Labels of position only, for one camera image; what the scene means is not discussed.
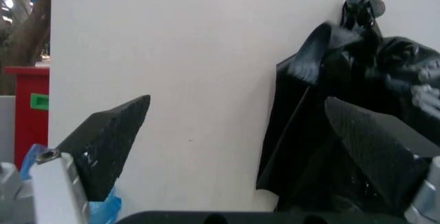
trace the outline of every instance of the red cabinet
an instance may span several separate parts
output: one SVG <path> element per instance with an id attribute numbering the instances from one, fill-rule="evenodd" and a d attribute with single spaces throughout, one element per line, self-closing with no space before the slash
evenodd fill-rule
<path id="1" fill-rule="evenodd" d="M 49 68 L 7 67 L 5 72 L 16 75 L 14 162 L 20 169 L 32 144 L 47 146 Z"/>

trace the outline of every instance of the trash bag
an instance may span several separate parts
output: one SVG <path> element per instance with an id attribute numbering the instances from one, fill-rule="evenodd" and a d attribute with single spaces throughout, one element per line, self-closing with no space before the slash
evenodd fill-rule
<path id="1" fill-rule="evenodd" d="M 20 176 L 22 180 L 31 179 L 30 168 L 35 163 L 37 156 L 43 153 L 47 148 L 41 144 L 33 144 L 23 159 Z M 114 188 L 103 202 L 89 202 L 90 219 L 89 224 L 113 224 L 117 220 L 117 215 L 121 210 L 122 201 L 114 195 Z"/>
<path id="2" fill-rule="evenodd" d="M 438 53 L 406 38 L 383 38 L 376 18 L 384 12 L 382 0 L 347 0 L 339 27 L 321 24 L 298 53 L 277 65 L 257 177 L 257 189 L 279 195 L 276 211 L 300 208 L 401 217 L 409 204 L 411 197 L 399 202 L 406 193 L 394 192 L 399 185 L 382 191 L 378 182 L 383 181 L 374 178 L 378 175 L 367 177 L 325 114 L 326 98 L 335 96 L 395 116 L 440 144 L 440 129 L 426 128 L 440 127 L 438 120 L 426 125 L 432 119 L 412 104 L 411 93 L 414 84 L 422 83 L 420 71 L 426 68 L 425 82 L 435 85 L 438 76 L 432 68 L 440 65 Z M 407 152 L 421 156 L 412 149 Z"/>

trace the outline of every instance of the tree trunk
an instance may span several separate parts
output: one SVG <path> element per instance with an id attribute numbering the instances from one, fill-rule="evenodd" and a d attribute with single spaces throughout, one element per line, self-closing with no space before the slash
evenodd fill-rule
<path id="1" fill-rule="evenodd" d="M 12 24 L 13 27 L 21 26 L 21 24 L 28 18 L 30 12 L 32 11 L 30 2 L 31 0 L 14 0 L 14 7 L 12 8 L 12 12 L 15 16 Z"/>
<path id="2" fill-rule="evenodd" d="M 34 65 L 49 29 L 50 0 L 38 0 L 27 20 L 0 46 L 0 95 L 15 94 L 15 77 L 6 75 L 4 67 Z"/>

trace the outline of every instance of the white wall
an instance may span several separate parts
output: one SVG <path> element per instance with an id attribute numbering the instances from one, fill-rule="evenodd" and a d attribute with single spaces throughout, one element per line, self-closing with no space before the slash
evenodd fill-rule
<path id="1" fill-rule="evenodd" d="M 440 49 L 440 0 L 384 0 L 386 36 Z M 49 144 L 89 114 L 152 102 L 118 181 L 122 214 L 270 210 L 255 177 L 275 64 L 342 0 L 53 0 Z"/>

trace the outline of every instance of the blue plastic bag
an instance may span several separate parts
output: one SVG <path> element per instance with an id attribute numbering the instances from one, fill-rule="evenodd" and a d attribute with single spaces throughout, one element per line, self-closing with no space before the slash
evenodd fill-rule
<path id="1" fill-rule="evenodd" d="M 121 210 L 122 202 L 114 195 L 113 188 L 104 202 L 89 202 L 89 206 L 91 212 L 89 224 L 113 224 Z"/>
<path id="2" fill-rule="evenodd" d="M 23 159 L 20 176 L 22 180 L 31 179 L 29 170 L 35 163 L 37 156 L 43 153 L 47 148 L 41 144 L 33 144 Z M 90 219 L 89 224 L 113 224 L 116 222 L 119 210 L 121 210 L 122 201 L 114 195 L 114 188 L 111 190 L 104 202 L 89 202 Z"/>
<path id="3" fill-rule="evenodd" d="M 33 144 L 23 159 L 20 177 L 22 180 L 30 179 L 29 170 L 37 160 L 37 156 L 43 153 L 47 148 L 41 144 Z"/>

